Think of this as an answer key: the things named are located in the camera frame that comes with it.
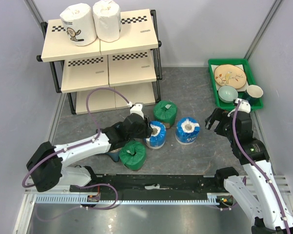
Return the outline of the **white cartoon-print roll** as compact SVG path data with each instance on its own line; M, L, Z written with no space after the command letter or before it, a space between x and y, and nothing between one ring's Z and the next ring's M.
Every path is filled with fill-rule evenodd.
M60 13L60 18L74 45L86 46L96 40L97 34L92 9L88 4L71 5Z

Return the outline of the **plain white roll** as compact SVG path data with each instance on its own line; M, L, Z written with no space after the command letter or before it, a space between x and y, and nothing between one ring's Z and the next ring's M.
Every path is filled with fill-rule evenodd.
M100 0L92 7L97 36L105 42L114 42L120 38L121 9L113 0Z

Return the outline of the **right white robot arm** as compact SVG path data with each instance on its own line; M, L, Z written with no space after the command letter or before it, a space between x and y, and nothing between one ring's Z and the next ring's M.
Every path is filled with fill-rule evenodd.
M210 129L215 121L215 132L226 137L233 154L252 182L253 195L233 167L218 169L214 186L229 192L251 222L253 234L293 234L293 215L288 210L277 187L272 165L264 143L253 137L249 112L215 108L205 120Z

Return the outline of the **blue roll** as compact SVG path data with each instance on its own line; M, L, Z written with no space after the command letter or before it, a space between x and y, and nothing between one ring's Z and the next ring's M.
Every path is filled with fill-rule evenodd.
M180 144L189 145L197 139L199 132L199 123L191 117L184 117L176 125L175 138Z
M152 128L151 136L145 138L144 143L150 149L160 149L166 141L166 127L159 121L151 121L150 126Z

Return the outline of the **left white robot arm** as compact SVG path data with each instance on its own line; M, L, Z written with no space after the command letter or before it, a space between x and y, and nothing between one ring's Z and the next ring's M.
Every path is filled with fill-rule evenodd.
M94 136L64 145L42 143L28 161L26 167L33 187L46 192L58 184L75 185L87 192L97 188L97 179L86 168L70 165L97 154L105 154L123 148L130 140L150 137L152 128L147 116L131 114L124 121L100 130Z

